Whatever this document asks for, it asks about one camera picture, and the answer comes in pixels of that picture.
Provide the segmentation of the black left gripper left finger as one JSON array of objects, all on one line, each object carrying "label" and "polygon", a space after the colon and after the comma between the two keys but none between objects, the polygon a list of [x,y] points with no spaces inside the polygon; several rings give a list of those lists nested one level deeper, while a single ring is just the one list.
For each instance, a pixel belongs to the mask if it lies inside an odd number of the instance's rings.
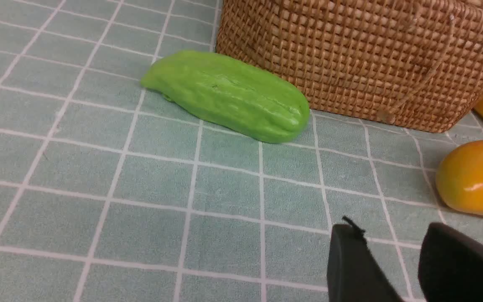
[{"label": "black left gripper left finger", "polygon": [[402,298],[370,252],[365,230],[347,216],[330,234],[327,265],[330,302],[401,302]]}]

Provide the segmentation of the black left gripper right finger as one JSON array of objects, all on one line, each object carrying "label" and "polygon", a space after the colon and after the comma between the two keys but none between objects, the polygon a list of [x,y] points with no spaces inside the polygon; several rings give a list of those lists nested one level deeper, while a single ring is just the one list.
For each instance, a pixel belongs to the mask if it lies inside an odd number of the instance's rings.
[{"label": "black left gripper right finger", "polygon": [[421,245],[418,282],[428,302],[483,302],[483,244],[432,222]]}]

